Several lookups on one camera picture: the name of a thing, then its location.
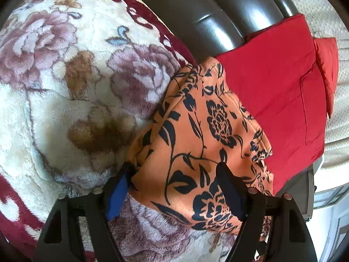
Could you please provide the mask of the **orange black floral blouse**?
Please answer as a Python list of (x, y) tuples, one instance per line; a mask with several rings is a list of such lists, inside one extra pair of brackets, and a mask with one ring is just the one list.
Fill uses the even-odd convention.
[(130, 194), (141, 204), (198, 231), (237, 234), (215, 170), (224, 162), (248, 187), (273, 193), (265, 165), (272, 146), (225, 78), (208, 58), (186, 65), (171, 80), (163, 102), (127, 155)]

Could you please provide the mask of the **large red cushion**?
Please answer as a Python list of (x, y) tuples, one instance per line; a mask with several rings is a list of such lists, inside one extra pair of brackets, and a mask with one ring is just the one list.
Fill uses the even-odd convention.
[(278, 192), (324, 151), (327, 102), (305, 16), (253, 34), (217, 56), (228, 87), (260, 124), (273, 153), (266, 166)]

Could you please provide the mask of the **floral plush sofa blanket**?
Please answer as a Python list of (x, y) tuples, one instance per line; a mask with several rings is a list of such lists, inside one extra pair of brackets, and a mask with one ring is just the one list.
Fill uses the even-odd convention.
[(122, 165), (196, 58), (142, 0), (1, 0), (1, 260), (31, 260), (60, 193)]

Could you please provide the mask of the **small red satin pillow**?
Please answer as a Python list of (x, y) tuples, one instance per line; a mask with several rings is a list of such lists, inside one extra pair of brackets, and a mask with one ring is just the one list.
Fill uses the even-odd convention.
[(313, 38), (315, 46), (316, 63), (322, 74), (328, 118), (332, 117), (334, 111), (334, 95), (338, 83), (339, 55), (337, 41), (331, 38)]

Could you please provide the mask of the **beige dotted curtain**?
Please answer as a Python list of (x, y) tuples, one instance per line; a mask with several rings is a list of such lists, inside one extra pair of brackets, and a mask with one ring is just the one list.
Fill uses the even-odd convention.
[(332, 90), (324, 163), (315, 173), (317, 192), (322, 192), (348, 183), (348, 29), (329, 0), (292, 1), (306, 18)]

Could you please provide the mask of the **dark brown leather sofa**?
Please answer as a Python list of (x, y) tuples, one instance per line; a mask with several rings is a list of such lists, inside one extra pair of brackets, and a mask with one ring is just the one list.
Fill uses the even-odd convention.
[(253, 34), (288, 18), (274, 0), (143, 1), (187, 46), (197, 60), (192, 66), (210, 57), (217, 59), (244, 45)]

